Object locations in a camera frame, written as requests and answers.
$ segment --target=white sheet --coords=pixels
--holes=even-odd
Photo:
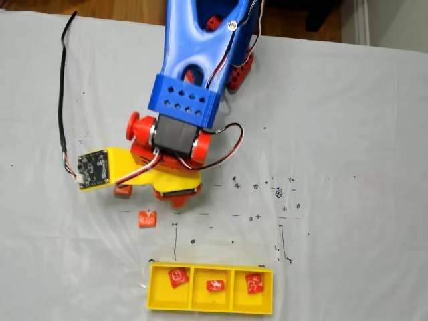
[[[66,19],[0,12],[0,319],[428,319],[426,54],[261,38],[216,119],[242,123],[243,146],[204,173],[179,215],[149,187],[129,201],[80,193],[62,168]],[[129,146],[126,123],[146,113],[163,28],[78,17],[67,43],[70,159]],[[215,142],[211,159],[236,135]],[[140,209],[158,211],[155,229],[137,227]],[[274,314],[147,311],[148,260],[174,260],[177,222],[177,261],[272,268]]]

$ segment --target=blue mount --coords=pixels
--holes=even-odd
[[[215,31],[205,31],[214,15],[223,22]],[[148,109],[211,128],[230,65],[243,62],[258,15],[259,0],[168,0],[163,66]],[[245,20],[236,31],[229,30],[230,21]],[[223,67],[215,72],[220,64]],[[184,81],[188,70],[199,73],[198,84]]]

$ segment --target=robotic arm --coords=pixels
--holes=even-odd
[[[187,197],[200,191],[200,171],[226,161],[243,139],[238,123],[217,132],[208,130],[226,85],[235,90],[251,67],[255,43],[251,49],[248,45],[255,24],[260,23],[263,5],[264,0],[168,0],[164,61],[148,104],[158,118],[140,118],[133,112],[126,129],[126,138],[133,141],[130,151],[105,148],[82,155],[77,174],[68,164],[62,136],[60,86],[63,161],[80,190],[115,185],[116,194],[130,195],[133,185],[151,183],[155,196],[169,200],[173,207],[182,206]],[[62,82],[64,35],[73,17],[62,36]],[[211,136],[231,126],[241,130],[235,148],[204,166]]]

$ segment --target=red cube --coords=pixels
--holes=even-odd
[[[207,290],[210,292],[221,291],[225,289],[225,282],[223,280],[208,280]]]
[[[155,227],[156,226],[156,211],[146,212],[140,211],[138,213],[138,226],[143,227]]]
[[[247,274],[245,278],[247,279],[247,290],[249,294],[263,292],[263,281],[259,273]]]
[[[180,284],[183,284],[189,281],[189,278],[187,277],[187,274],[186,274],[186,270],[182,267],[169,271],[168,275],[169,275],[169,281],[171,282],[171,285],[173,286],[173,288],[176,288]]]

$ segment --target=red wire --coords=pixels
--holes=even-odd
[[[182,159],[180,156],[175,155],[175,158],[178,160],[178,162],[185,167],[186,169],[189,169],[190,171],[202,171],[203,169],[210,169],[211,167],[217,166],[219,164],[221,164],[222,162],[227,161],[227,159],[229,159],[233,154],[235,154],[236,150],[239,148],[239,146],[242,143],[243,140],[243,136],[244,136],[244,131],[243,131],[243,127],[238,124],[237,122],[232,122],[231,124],[228,124],[225,128],[218,130],[217,132],[207,132],[205,130],[202,130],[204,133],[206,134],[210,134],[210,135],[217,135],[220,134],[222,132],[224,132],[225,130],[227,130],[228,128],[232,127],[232,126],[237,126],[239,127],[239,129],[241,130],[241,134],[239,135],[238,141],[236,142],[235,146],[232,148],[232,150],[230,152],[227,153],[226,156],[224,156],[223,158],[215,161],[214,163],[205,165],[205,166],[201,166],[201,167],[191,167],[189,164],[187,164],[185,162],[184,159]]]

